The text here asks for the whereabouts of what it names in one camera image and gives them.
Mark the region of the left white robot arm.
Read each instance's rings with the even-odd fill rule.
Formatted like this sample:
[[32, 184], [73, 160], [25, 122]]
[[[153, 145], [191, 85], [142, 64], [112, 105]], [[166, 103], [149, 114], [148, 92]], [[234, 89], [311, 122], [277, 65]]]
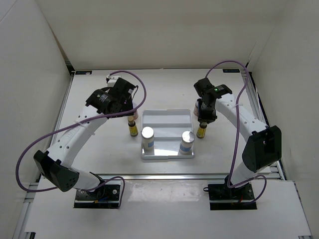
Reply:
[[76, 127], [68, 129], [45, 152], [39, 150], [35, 153], [33, 158], [40, 173], [62, 192], [72, 188], [85, 189], [93, 199], [103, 197], [102, 181], [92, 173], [75, 169], [72, 164], [89, 138], [108, 120], [109, 114], [133, 109], [135, 88], [130, 82], [118, 78], [112, 87], [95, 90], [78, 115]]

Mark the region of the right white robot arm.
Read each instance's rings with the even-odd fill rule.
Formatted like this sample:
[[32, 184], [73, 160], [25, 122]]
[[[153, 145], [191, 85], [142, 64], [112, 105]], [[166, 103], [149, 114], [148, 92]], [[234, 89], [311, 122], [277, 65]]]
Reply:
[[194, 84], [199, 95], [198, 121], [211, 123], [209, 115], [203, 116], [201, 110], [224, 115], [235, 127], [236, 136], [242, 135], [246, 145], [242, 152], [242, 162], [238, 167], [231, 164], [224, 194], [235, 199], [242, 193], [243, 185], [255, 179], [265, 167], [282, 158], [282, 132], [275, 125], [269, 127], [250, 114], [235, 98], [226, 85], [214, 86], [207, 77]]

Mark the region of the yellow label bottle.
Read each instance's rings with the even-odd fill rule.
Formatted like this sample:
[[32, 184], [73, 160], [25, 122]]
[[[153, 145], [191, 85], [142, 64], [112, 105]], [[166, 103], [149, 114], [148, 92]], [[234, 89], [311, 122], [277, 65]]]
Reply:
[[204, 138], [206, 134], [206, 129], [207, 129], [207, 122], [201, 122], [198, 126], [196, 136], [198, 138]]
[[135, 122], [133, 116], [128, 117], [128, 127], [129, 127], [129, 132], [130, 132], [131, 136], [138, 135], [138, 129], [137, 129], [136, 122]]

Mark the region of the blue label shaker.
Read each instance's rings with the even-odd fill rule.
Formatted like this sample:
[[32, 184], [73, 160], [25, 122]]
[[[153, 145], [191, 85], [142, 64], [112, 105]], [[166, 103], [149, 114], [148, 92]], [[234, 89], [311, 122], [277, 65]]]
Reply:
[[146, 126], [142, 129], [142, 145], [144, 151], [150, 151], [154, 148], [154, 130]]
[[195, 135], [192, 131], [184, 131], [181, 135], [179, 152], [184, 155], [191, 154]]

